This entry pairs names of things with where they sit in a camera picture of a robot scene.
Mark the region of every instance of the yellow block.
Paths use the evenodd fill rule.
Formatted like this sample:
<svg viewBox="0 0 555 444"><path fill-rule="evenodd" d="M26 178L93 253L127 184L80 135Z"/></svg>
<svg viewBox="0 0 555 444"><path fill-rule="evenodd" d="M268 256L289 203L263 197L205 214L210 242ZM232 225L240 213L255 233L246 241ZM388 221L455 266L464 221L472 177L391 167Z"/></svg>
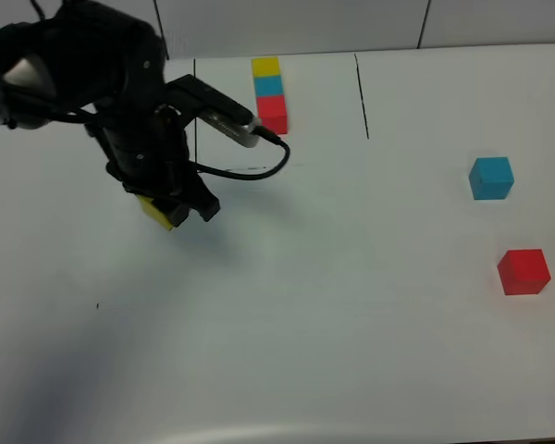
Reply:
<svg viewBox="0 0 555 444"><path fill-rule="evenodd" d="M146 196L141 196L140 194L136 194L136 197L140 201L140 205L142 206L142 211L146 215L150 216L152 219L154 219L156 222L162 225L163 228L169 231L173 228L173 224L171 224L168 221L167 217L163 213L161 213L161 211L158 208L152 205L152 201L154 199Z"/></svg>
<svg viewBox="0 0 555 444"><path fill-rule="evenodd" d="M272 77L279 75L279 59L277 57L253 59L253 77Z"/></svg>

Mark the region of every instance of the red cube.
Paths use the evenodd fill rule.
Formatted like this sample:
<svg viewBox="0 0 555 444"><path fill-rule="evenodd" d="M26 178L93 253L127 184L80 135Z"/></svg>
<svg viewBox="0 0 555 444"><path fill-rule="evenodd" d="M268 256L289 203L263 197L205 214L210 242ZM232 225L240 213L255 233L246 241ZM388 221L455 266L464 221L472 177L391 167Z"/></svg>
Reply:
<svg viewBox="0 0 555 444"><path fill-rule="evenodd" d="M508 250L498 270L507 295L538 294L551 280L542 250Z"/></svg>
<svg viewBox="0 0 555 444"><path fill-rule="evenodd" d="M288 113L286 98L283 95L257 97L257 114L263 121L264 127L276 134L288 133Z"/></svg>

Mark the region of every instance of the cube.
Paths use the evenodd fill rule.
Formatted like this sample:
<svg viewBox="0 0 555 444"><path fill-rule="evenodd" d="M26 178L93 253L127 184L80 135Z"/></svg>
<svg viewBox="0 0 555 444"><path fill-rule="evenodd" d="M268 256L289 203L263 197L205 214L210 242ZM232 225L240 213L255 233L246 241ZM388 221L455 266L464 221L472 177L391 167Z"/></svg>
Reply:
<svg viewBox="0 0 555 444"><path fill-rule="evenodd" d="M255 83L255 95L257 97L284 94L281 76L256 77L253 80Z"/></svg>
<svg viewBox="0 0 555 444"><path fill-rule="evenodd" d="M480 157L469 174L476 200L505 199L514 183L508 157Z"/></svg>
<svg viewBox="0 0 555 444"><path fill-rule="evenodd" d="M286 112L286 99L283 95L257 97L257 113L264 127L276 134L288 133L288 114Z"/></svg>
<svg viewBox="0 0 555 444"><path fill-rule="evenodd" d="M538 294L551 280L542 250L509 250L498 264L507 295Z"/></svg>
<svg viewBox="0 0 555 444"><path fill-rule="evenodd" d="M279 76L279 59L277 57L254 58L253 77Z"/></svg>
<svg viewBox="0 0 555 444"><path fill-rule="evenodd" d="M160 209L154 206L153 204L154 199L152 197L146 197L140 194L135 194L135 196L138 198L138 201L140 202L140 206L142 207L142 211L146 215L154 219L156 222L158 222L163 228L167 229L168 231L173 229L173 224L170 222L170 220L168 220L168 217L162 211L160 211Z"/></svg>

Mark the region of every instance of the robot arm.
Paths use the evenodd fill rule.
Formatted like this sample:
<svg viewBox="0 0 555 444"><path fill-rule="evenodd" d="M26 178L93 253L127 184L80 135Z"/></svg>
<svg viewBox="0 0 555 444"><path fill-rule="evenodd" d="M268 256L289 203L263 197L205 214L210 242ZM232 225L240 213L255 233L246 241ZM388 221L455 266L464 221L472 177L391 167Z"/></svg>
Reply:
<svg viewBox="0 0 555 444"><path fill-rule="evenodd" d="M53 18L0 30L0 125L36 129L49 121L83 124L101 145L106 170L168 229L191 209L208 221L218 199L198 171L258 180L286 165L290 148L243 106L193 76L165 83L161 40L146 22L93 0L70 0ZM96 113L82 108L93 104ZM259 137L285 151L258 175L189 160L185 127L196 117L235 142Z"/></svg>

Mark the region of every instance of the blue block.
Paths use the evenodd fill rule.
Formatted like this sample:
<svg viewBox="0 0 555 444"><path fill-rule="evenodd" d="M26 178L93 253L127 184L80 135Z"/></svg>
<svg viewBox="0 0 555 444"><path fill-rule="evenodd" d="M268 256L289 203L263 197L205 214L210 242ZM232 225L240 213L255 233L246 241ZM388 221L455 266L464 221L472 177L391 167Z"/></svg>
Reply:
<svg viewBox="0 0 555 444"><path fill-rule="evenodd" d="M284 87L281 84L281 76L255 77L254 81L255 95L257 97L284 95Z"/></svg>
<svg viewBox="0 0 555 444"><path fill-rule="evenodd" d="M469 174L478 201L505 199L514 183L508 157L480 157Z"/></svg>

